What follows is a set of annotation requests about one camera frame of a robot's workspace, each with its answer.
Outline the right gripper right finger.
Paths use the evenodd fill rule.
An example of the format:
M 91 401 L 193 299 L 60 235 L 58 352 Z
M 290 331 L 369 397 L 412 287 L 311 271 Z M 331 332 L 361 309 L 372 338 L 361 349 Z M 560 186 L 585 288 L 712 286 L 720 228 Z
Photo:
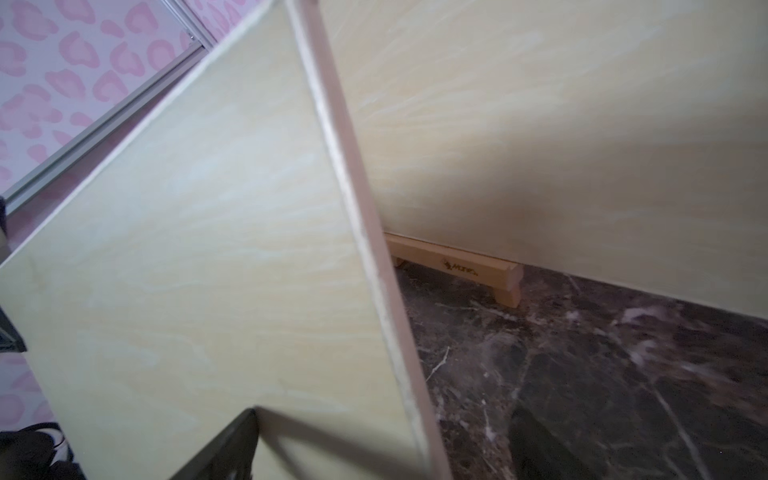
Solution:
M 510 456 L 518 479 L 598 479 L 530 411 L 517 407 L 508 428 Z

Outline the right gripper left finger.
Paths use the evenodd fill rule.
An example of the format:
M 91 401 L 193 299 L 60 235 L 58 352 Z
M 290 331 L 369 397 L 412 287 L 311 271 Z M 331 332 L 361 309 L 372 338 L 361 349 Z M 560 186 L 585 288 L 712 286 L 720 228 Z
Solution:
M 260 436 L 255 408 L 247 408 L 183 465 L 171 480 L 250 480 Z

